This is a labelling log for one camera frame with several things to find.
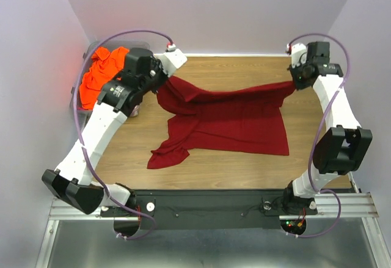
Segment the dark red t shirt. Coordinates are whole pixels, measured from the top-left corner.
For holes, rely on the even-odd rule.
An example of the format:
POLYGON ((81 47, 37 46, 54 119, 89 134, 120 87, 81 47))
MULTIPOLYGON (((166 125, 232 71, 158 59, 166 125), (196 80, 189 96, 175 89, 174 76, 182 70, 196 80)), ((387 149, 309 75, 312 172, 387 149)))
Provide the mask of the dark red t shirt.
POLYGON ((156 95, 173 116, 168 138, 152 151, 149 169, 178 165, 189 150, 206 149, 287 156, 288 139, 280 108, 295 90, 291 81, 231 92, 211 92, 178 77, 156 95))

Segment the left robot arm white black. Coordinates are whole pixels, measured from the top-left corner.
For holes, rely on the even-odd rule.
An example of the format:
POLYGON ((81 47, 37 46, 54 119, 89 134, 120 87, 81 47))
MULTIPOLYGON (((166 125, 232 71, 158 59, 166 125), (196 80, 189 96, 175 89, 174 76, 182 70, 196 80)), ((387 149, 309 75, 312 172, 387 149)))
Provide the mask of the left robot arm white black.
POLYGON ((135 205, 134 192, 119 183, 103 184, 94 169, 114 134, 139 105, 143 96, 157 91, 167 80, 163 65, 144 48, 132 48, 125 56, 123 69, 106 83, 91 116, 67 156, 54 169, 42 175, 44 185, 58 199, 91 214, 117 201, 135 205))

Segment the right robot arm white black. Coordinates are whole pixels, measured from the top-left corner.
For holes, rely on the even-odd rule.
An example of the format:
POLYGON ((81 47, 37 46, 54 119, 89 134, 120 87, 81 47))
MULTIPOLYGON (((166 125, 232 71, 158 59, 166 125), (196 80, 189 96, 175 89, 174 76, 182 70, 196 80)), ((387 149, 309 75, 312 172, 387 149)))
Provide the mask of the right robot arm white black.
POLYGON ((282 199, 285 212, 309 211, 316 208, 314 196, 329 182, 359 168, 373 135, 352 112, 345 92, 348 75, 331 62, 328 42, 289 43, 287 54, 296 90, 311 87, 323 111, 307 170, 285 188, 282 199))

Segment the pink t shirt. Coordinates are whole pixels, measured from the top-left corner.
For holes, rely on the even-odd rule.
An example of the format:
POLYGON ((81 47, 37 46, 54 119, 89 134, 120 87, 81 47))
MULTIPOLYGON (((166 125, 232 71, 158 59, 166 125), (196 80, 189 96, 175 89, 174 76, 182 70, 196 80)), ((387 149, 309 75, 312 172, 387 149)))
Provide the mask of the pink t shirt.
POLYGON ((141 105, 140 105, 140 104, 136 105, 136 106, 133 108, 132 112, 130 113, 130 117, 136 117, 136 116, 138 116, 138 115, 139 115, 140 108, 141 108, 141 105))

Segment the orange t shirt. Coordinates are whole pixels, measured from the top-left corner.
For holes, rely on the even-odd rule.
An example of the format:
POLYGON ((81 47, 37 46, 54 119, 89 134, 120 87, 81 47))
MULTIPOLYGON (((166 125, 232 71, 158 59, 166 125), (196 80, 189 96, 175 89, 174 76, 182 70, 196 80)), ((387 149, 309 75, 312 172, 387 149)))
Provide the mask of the orange t shirt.
POLYGON ((92 64, 82 78, 79 86, 81 107, 92 110, 102 87, 120 72, 125 63, 129 49, 119 47, 112 52, 105 47, 99 47, 92 55, 92 64))

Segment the clear plastic bin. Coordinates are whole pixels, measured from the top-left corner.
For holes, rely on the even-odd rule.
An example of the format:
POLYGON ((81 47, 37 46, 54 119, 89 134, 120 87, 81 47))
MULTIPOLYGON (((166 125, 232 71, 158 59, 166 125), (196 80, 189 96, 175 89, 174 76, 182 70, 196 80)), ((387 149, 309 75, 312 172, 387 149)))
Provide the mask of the clear plastic bin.
MULTIPOLYGON (((98 44, 97 42, 92 43, 88 47, 86 53, 83 55, 83 59, 87 61, 87 68, 83 69, 82 78, 83 78, 84 74, 86 72, 88 72, 88 70, 92 64, 92 55, 99 47, 101 47, 101 46, 98 46, 97 44, 98 44)), ((112 52, 113 50, 115 50, 121 46, 124 48, 127 48, 129 50, 131 50, 133 48, 145 48, 145 49, 150 48, 150 45, 146 42, 135 42, 135 41, 125 41, 125 40, 124 41, 111 40, 111 41, 107 42, 106 44, 102 45, 102 47, 107 48, 108 50, 110 50, 110 52, 112 52)), ((85 110, 81 107, 81 100, 80 100, 79 92, 77 93, 77 106, 76 107, 77 107, 78 114, 80 117, 88 117, 91 114, 92 110, 85 110)))

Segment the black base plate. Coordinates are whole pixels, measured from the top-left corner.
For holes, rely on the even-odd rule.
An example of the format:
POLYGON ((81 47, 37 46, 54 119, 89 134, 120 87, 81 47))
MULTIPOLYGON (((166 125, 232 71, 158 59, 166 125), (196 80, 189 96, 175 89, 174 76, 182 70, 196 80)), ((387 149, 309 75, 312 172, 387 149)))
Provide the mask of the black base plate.
POLYGON ((314 198, 282 189, 136 190, 133 206, 156 220, 159 230, 279 229, 280 217, 315 215, 314 198))

